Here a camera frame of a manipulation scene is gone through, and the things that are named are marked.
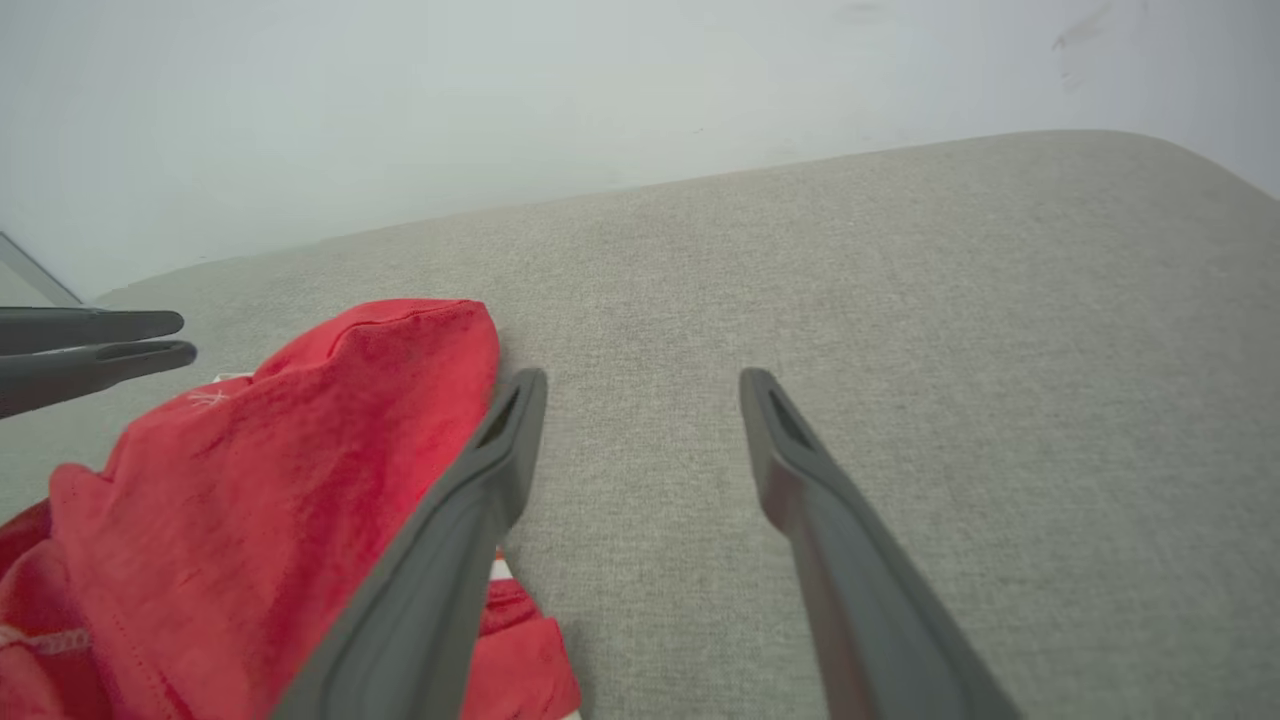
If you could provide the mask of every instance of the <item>red cloth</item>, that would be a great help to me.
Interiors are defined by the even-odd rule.
[[[101,473],[59,466],[0,528],[5,716],[265,716],[484,416],[497,365],[484,305],[371,302],[143,415]],[[492,616],[467,716],[534,697],[499,680],[516,657],[564,691],[521,716],[575,710],[554,621]]]

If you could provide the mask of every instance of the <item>textured fabric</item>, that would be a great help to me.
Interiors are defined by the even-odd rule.
[[[772,369],[1030,716],[1280,710],[1280,206],[1028,133],[429,220],[161,275],[195,366],[0,423],[4,483],[355,302],[483,300],[549,397],[504,543],[586,717],[817,717],[737,372]]]
[[[0,528],[5,716],[266,716],[497,369],[481,304],[370,302],[134,420],[101,473],[59,466]],[[465,717],[576,710],[556,621],[515,579],[489,605]]]

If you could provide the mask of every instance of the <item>seam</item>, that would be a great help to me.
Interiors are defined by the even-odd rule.
[[[70,528],[67,528],[64,530],[64,537],[65,536],[74,536],[74,539],[77,542],[83,542],[83,538],[79,536],[79,533],[74,533]],[[72,578],[70,569],[67,568],[65,561],[63,562],[63,571],[67,574],[68,584],[73,588],[73,591],[77,591],[77,594],[79,594],[78,591],[81,588],[83,588],[86,584],[99,585],[97,594],[102,598],[102,602],[105,602],[105,603],[109,605],[109,607],[106,609],[108,619],[109,619],[110,624],[114,625],[115,629],[116,629],[116,632],[120,634],[120,641],[122,641],[123,646],[125,648],[128,648],[128,652],[129,652],[131,659],[133,660],[133,664],[137,666],[138,670],[142,671],[142,682],[146,684],[147,691],[150,691],[150,693],[151,693],[152,707],[161,708],[161,711],[164,712],[164,716],[168,720],[175,720],[175,716],[174,716],[174,714],[172,711],[172,707],[169,707],[168,702],[164,702],[164,694],[159,692],[159,688],[157,688],[157,684],[156,684],[156,679],[160,678],[160,675],[161,675],[160,671],[152,669],[152,666],[142,659],[142,655],[138,652],[137,643],[134,643],[132,641],[132,638],[129,637],[129,633],[124,629],[124,625],[120,623],[120,615],[115,610],[116,607],[119,607],[119,602],[116,602],[114,593],[111,593],[106,585],[104,585],[102,583],[97,583],[96,582],[97,574],[93,571],[92,564],[90,562],[90,564],[86,564],[86,566],[84,566],[84,580],[86,582],[83,582],[83,583],[77,583],[74,580],[74,578]],[[84,618],[84,611],[82,609],[79,609],[79,607],[77,607],[77,610],[79,611],[81,619],[86,620],[84,626],[90,628],[87,618]],[[91,630],[90,632],[91,641],[92,641],[92,637],[93,635],[92,635],[92,630]],[[101,646],[99,643],[91,642],[91,644],[90,644],[90,656],[93,659],[93,667],[97,670],[99,682],[102,683],[102,689],[106,692],[105,694],[106,694],[108,700],[113,701],[111,705],[114,706],[115,705],[114,700],[116,700],[116,698],[124,700],[124,698],[123,698],[123,693],[120,692],[122,688],[119,687],[119,683],[115,682],[115,678],[113,678],[113,682],[110,683],[111,688],[108,687],[108,683],[102,682],[102,680],[105,680],[105,676],[104,676],[104,673],[101,670],[101,667],[102,667],[104,664],[100,661],[100,657],[101,657],[101,655],[100,655],[100,652],[101,652],[100,647]],[[111,693],[113,688],[115,691],[115,697],[113,697],[113,693]]]
[[[346,328],[343,328],[343,331],[340,333],[338,333],[338,337],[335,337],[333,340],[333,345],[329,346],[329,350],[325,351],[325,359],[333,357],[333,354],[337,352],[338,346],[342,345],[342,341],[347,340],[347,333],[349,333],[351,331],[353,331],[356,328],[364,328],[364,327],[369,327],[369,325],[387,325],[387,324],[390,324],[390,323],[399,323],[401,320],[407,320],[407,319],[417,316],[417,315],[435,315],[436,313],[440,313],[440,311],[444,311],[444,310],[449,310],[449,309],[457,307],[458,305],[465,305],[467,302],[474,302],[474,301],[472,300],[454,300],[453,302],[451,302],[448,305],[442,305],[439,307],[431,307],[430,310],[410,310],[410,311],[407,311],[403,315],[399,315],[397,318],[388,318],[385,320],[366,320],[364,323],[355,323],[352,325],[347,325]]]

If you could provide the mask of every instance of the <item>gray fabric surface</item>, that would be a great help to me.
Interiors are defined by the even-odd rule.
[[[0,424],[4,509],[340,310],[474,297],[550,379],[518,577],[594,717],[824,712],[736,375],[771,368],[1030,716],[1280,710],[1280,204],[1028,133],[445,218],[108,295],[195,368]]]

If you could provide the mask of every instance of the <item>white wall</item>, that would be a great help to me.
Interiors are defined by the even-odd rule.
[[[82,296],[462,210],[1010,131],[1280,193],[1275,0],[0,0],[0,231]]]

